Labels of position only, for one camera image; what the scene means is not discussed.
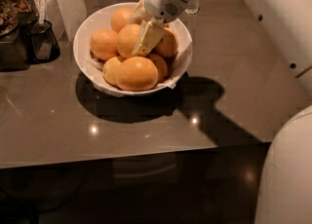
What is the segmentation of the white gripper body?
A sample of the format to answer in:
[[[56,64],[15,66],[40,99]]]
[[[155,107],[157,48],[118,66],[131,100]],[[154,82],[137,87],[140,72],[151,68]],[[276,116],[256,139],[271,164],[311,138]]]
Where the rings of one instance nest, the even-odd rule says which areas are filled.
[[[163,22],[176,20],[185,10],[185,0],[144,0],[145,11],[156,19]]]

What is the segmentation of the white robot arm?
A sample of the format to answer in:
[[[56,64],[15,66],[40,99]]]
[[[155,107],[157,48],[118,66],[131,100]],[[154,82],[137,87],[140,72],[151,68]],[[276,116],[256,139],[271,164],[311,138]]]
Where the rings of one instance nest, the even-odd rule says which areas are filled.
[[[177,19],[191,0],[139,0],[131,21],[143,29],[134,53],[156,46],[161,24]],[[244,0],[295,66],[293,74],[311,91],[312,0]],[[266,156],[254,224],[312,224],[312,110],[307,107],[279,130]]]

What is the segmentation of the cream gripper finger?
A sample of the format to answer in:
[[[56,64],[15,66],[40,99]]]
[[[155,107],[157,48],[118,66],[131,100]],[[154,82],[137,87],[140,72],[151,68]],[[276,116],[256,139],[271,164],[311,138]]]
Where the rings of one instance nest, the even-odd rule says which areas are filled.
[[[133,56],[147,56],[164,36],[164,23],[161,20],[143,21],[140,25],[138,40]]]
[[[132,10],[132,13],[127,21],[127,24],[141,24],[144,20],[149,21],[151,15],[149,15],[144,7],[144,0],[139,0]]]

